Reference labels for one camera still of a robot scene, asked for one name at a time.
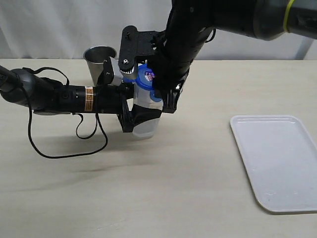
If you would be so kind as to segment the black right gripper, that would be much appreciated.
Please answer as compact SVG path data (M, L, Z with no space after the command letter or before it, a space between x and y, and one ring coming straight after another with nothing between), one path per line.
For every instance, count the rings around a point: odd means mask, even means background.
M147 66L153 71L154 96L163 100L162 112L173 114L189 74L191 61L173 61L164 57L148 57Z

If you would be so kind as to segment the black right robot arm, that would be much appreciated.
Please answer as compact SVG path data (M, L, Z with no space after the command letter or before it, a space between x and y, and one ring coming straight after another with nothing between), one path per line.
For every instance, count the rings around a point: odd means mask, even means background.
M166 28L153 37L155 95L163 112L174 113L202 46L216 31L271 41L291 33L317 37L317 3L314 0L174 0Z

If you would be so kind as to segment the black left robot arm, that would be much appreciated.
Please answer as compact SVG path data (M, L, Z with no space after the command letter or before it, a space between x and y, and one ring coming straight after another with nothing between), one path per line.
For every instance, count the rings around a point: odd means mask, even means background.
M132 132L137 125L160 118L160 109L135 105L130 111L127 100L134 96L132 83L118 86L101 83L96 87L75 86L37 74L44 68L0 68L0 95L6 101L31 107L37 114L59 115L75 113L113 114L123 132Z

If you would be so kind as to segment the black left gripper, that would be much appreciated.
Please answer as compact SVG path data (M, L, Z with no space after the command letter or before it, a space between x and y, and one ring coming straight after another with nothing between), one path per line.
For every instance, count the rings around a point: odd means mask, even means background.
M98 85L96 87L96 112L117 115L123 132L132 132L133 128L152 119L160 118L162 110L141 107L134 104L129 111L128 99L134 95L132 83L119 86Z

